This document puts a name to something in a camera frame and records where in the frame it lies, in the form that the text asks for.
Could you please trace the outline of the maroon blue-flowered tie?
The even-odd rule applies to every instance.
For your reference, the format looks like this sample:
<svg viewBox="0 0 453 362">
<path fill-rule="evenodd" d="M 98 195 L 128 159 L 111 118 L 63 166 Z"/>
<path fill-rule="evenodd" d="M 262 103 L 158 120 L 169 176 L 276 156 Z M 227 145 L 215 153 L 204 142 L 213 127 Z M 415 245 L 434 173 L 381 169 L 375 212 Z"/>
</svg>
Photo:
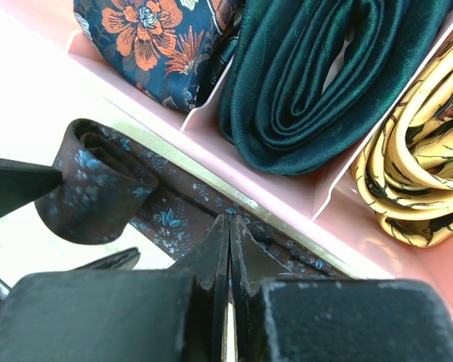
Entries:
<svg viewBox="0 0 453 362">
<path fill-rule="evenodd" d="M 127 225 L 172 259 L 187 254 L 221 214 L 242 218 L 254 239 L 306 279 L 344 273 L 233 199 L 123 133 L 86 118 L 72 121 L 54 159 L 62 184 L 35 202 L 44 224 L 82 245 L 115 241 Z"/>
</svg>

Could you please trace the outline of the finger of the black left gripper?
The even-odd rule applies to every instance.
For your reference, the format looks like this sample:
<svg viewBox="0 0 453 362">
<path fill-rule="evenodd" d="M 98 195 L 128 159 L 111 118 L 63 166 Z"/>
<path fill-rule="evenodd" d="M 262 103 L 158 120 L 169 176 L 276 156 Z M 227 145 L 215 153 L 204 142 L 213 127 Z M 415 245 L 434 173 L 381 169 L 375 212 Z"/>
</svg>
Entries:
<svg viewBox="0 0 453 362">
<path fill-rule="evenodd" d="M 132 270 L 140 260 L 140 251 L 131 247 L 79 266 L 75 270 Z"/>
<path fill-rule="evenodd" d="M 0 218 L 62 183 L 62 173 L 53 167 L 0 158 Z"/>
</svg>

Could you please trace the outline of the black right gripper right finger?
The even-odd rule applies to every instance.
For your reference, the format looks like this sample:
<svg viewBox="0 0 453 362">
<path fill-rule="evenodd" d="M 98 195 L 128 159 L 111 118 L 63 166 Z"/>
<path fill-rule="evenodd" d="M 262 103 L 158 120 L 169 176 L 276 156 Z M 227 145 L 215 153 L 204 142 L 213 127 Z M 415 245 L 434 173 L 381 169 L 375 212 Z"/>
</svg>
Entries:
<svg viewBox="0 0 453 362">
<path fill-rule="evenodd" d="M 453 321 L 429 285 L 307 280 L 230 217 L 240 361 L 453 361 Z"/>
</svg>

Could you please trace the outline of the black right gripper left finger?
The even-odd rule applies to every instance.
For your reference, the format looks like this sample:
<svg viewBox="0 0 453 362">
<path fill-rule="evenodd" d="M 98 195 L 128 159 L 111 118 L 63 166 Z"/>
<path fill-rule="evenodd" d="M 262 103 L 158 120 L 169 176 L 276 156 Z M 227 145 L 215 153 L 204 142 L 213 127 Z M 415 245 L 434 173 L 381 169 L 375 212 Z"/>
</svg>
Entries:
<svg viewBox="0 0 453 362">
<path fill-rule="evenodd" d="M 223 361 L 229 220 L 170 268 L 27 275 L 0 303 L 0 361 Z"/>
</svg>

